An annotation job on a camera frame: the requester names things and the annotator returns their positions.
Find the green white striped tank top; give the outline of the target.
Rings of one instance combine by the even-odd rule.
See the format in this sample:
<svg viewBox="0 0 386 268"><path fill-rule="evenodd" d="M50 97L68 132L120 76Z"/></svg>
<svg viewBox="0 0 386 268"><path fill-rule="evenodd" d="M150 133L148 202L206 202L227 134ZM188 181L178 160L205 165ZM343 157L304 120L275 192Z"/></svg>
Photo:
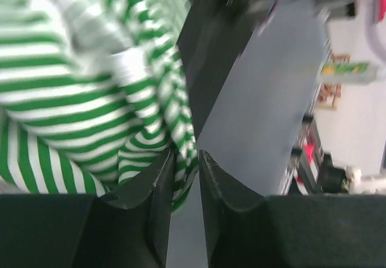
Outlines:
<svg viewBox="0 0 386 268"><path fill-rule="evenodd" d="M1 0L1 190L102 196L171 147L181 207L198 170L187 14L185 0Z"/></svg>

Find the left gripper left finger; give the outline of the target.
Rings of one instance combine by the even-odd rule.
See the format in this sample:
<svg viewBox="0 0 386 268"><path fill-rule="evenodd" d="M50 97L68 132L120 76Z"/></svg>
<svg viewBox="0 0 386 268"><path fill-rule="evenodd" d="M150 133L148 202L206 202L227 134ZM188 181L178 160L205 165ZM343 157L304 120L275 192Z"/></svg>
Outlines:
<svg viewBox="0 0 386 268"><path fill-rule="evenodd" d="M78 244L79 267L165 267L175 154L93 201Z"/></svg>

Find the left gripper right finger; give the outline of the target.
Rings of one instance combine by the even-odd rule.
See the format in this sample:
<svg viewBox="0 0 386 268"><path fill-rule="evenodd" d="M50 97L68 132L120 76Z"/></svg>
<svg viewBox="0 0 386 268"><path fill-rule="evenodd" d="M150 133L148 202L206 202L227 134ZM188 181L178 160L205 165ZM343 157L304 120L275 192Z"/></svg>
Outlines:
<svg viewBox="0 0 386 268"><path fill-rule="evenodd" d="M273 207L287 196L262 196L199 152L199 178L209 267L289 267Z"/></svg>

